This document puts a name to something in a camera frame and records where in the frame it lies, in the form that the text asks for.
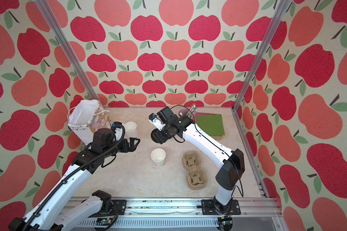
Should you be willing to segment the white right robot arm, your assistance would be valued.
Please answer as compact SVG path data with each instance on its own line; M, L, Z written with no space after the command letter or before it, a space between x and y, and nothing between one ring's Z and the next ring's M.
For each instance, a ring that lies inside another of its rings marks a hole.
M241 150L231 150L210 137L195 123L192 110L187 111L191 117L178 117L169 107L157 114L150 114L149 122L156 127L151 132L151 138L155 143L163 144L177 135L205 153L219 168L216 175L219 187L214 197L214 207L220 215L229 214L236 183L241 182L245 172L244 154Z

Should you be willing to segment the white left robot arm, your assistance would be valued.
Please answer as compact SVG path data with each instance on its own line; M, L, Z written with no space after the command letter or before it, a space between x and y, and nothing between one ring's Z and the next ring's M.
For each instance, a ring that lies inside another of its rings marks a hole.
M93 141L85 146L73 159L65 175L57 185L24 218L14 218L8 229L11 231L69 231L86 218L94 215L113 215L118 218L111 195L97 190L80 205L67 213L60 212L95 171L107 166L105 159L117 153L134 152L140 144L139 138L125 137L125 128L118 124L111 129L99 129Z

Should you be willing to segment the cartoon animal gift bag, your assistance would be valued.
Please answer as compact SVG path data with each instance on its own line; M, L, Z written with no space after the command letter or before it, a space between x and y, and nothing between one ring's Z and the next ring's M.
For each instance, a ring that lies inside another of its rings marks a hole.
M98 100L82 100L68 112L68 127L85 145L93 141L99 129L111 126L109 111Z

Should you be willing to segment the white paper cup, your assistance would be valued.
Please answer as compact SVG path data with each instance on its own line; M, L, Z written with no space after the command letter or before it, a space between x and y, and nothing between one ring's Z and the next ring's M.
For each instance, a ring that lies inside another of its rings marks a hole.
M166 152L162 148L156 148L151 152L150 157L156 166L163 166L165 164Z

